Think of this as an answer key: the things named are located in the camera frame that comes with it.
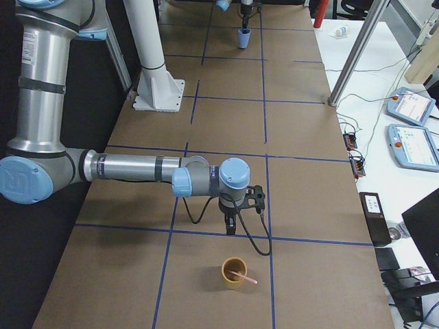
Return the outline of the pink chopstick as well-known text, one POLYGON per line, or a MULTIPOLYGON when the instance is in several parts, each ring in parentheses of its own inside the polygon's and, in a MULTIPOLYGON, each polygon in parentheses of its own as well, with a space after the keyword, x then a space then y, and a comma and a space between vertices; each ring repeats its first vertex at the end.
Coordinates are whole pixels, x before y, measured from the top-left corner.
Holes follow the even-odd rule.
POLYGON ((239 272, 236 272, 236 271, 232 271, 232 270, 228 270, 228 271, 229 271, 231 274, 233 274, 233 275, 235 275, 235 276, 241 278, 242 280, 246 280, 246 281, 251 282, 251 283, 253 283, 253 284, 258 284, 258 281, 257 281, 257 280, 255 280, 255 279, 253 279, 253 278, 250 278, 250 277, 248 277, 248 276, 246 276, 246 275, 243 275, 242 273, 239 273, 239 272))

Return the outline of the teach pendant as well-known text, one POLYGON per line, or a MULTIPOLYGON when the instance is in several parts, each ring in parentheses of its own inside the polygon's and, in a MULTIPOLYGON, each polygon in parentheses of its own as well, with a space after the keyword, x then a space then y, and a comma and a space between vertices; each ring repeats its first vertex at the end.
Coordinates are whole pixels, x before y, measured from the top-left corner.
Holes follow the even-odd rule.
POLYGON ((386 131, 388 145, 398 166, 438 172, 438 150, 427 128, 390 124, 386 131))
POLYGON ((390 96, 386 113, 410 125, 423 127, 435 105, 436 100, 430 96, 401 87, 390 96))

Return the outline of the aluminium frame post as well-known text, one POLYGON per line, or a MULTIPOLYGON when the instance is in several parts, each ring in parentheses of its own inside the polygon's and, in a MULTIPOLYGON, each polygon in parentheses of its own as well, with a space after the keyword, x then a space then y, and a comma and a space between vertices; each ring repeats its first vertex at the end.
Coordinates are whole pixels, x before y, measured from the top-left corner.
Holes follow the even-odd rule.
POLYGON ((347 57, 347 60, 343 66, 343 69, 338 77, 336 84, 328 98, 328 104, 330 106, 336 107, 340 102, 342 93, 347 87, 348 81, 353 74, 354 69, 361 58, 370 37, 372 36, 377 23, 379 22, 381 16, 383 15, 385 9, 387 8, 389 1, 385 0, 374 0, 370 11, 363 22, 363 25, 359 31, 359 34, 353 44, 353 47, 347 57))

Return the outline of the yellow ribbed cup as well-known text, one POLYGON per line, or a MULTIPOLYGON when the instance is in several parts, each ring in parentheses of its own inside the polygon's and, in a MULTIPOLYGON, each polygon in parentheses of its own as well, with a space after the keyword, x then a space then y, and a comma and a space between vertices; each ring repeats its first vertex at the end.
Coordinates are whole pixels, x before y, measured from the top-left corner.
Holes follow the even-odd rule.
POLYGON ((222 263, 221 275, 227 289, 238 289, 244 281, 244 279, 239 275, 245 276, 246 274, 246 263, 239 257, 233 256, 227 258, 222 263))

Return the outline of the teach pendant near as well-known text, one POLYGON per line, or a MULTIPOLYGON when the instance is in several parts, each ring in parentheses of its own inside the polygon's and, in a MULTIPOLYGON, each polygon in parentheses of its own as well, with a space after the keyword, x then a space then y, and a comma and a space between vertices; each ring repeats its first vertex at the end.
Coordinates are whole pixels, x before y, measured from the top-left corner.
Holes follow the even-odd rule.
POLYGON ((390 124, 386 131, 388 145, 398 166, 438 172, 438 150, 427 128, 390 124))

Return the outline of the black monitor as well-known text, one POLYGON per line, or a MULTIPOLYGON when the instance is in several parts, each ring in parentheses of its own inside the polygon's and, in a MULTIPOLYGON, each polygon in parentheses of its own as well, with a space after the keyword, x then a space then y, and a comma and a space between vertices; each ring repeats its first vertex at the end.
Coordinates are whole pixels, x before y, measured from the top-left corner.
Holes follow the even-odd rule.
POLYGON ((426 196, 407 209, 402 218, 425 263, 438 279, 438 195, 426 196))

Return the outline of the white small bottle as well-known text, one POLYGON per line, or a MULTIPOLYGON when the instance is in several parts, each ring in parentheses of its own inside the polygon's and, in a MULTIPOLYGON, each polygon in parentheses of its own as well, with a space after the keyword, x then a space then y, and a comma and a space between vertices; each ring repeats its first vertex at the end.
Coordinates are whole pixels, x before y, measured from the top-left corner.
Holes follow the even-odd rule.
POLYGON ((333 32, 329 34, 329 36, 335 39, 347 38, 350 32, 350 27, 347 25, 339 26, 333 32))

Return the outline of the orange connector board near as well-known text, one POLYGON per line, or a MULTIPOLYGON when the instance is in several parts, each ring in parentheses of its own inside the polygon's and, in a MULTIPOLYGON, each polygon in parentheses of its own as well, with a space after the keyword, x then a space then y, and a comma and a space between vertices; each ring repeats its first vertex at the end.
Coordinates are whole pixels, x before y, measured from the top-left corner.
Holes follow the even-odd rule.
POLYGON ((351 164, 353 177, 355 179, 365 177, 366 172, 364 167, 365 167, 366 159, 363 157, 363 155, 356 150, 352 150, 348 153, 348 158, 351 164))

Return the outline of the blue ribbed paper cup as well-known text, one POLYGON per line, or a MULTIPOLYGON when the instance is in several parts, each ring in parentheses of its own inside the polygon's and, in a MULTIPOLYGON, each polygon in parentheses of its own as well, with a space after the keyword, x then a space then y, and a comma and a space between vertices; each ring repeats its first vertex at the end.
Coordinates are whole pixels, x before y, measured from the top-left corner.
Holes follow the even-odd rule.
POLYGON ((251 37, 251 30, 249 28, 238 29, 238 47, 246 49, 249 45, 251 37))

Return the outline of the teach pendant far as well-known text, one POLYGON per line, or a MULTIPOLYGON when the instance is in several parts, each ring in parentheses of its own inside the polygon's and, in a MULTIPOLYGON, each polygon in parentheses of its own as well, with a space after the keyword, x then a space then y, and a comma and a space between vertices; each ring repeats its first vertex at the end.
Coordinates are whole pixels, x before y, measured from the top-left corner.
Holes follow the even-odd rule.
POLYGON ((423 127, 435 105, 436 100, 430 96, 401 87, 390 96, 386 113, 410 125, 423 127))

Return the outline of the red cylinder bottle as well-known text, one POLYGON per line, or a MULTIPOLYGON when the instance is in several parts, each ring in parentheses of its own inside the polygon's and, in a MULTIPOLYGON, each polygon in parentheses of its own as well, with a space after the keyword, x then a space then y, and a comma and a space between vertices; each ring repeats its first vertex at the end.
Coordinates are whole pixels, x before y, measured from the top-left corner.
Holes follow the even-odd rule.
POLYGON ((329 0, 320 0, 313 23, 314 28, 319 29, 321 27, 328 5, 329 0))

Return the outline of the black box with white label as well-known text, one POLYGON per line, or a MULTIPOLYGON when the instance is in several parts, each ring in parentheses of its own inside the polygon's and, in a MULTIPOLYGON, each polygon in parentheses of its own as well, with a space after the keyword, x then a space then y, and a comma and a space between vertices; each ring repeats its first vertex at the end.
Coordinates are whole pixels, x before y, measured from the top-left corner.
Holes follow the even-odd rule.
POLYGON ((379 195, 377 193, 359 192, 366 225, 370 239, 375 247, 384 247, 392 242, 379 195))

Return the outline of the orange connector board far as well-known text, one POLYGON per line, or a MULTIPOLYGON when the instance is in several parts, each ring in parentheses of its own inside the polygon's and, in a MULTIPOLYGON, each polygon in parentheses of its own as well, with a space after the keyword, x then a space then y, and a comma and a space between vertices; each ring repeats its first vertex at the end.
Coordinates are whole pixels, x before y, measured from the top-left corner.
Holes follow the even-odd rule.
POLYGON ((344 123, 343 138, 347 150, 357 149, 356 130, 350 123, 344 123))

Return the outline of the orange connector board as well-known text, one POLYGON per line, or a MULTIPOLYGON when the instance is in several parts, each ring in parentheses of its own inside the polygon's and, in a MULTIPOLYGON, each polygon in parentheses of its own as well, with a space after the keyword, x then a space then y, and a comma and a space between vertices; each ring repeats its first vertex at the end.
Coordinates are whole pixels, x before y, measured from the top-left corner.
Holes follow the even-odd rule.
POLYGON ((356 130, 350 123, 344 123, 343 138, 347 150, 357 149, 356 130))
POLYGON ((348 153, 348 158, 351 164, 353 177, 355 179, 365 177, 366 172, 364 167, 365 167, 366 159, 363 157, 363 155, 356 150, 352 150, 348 153))

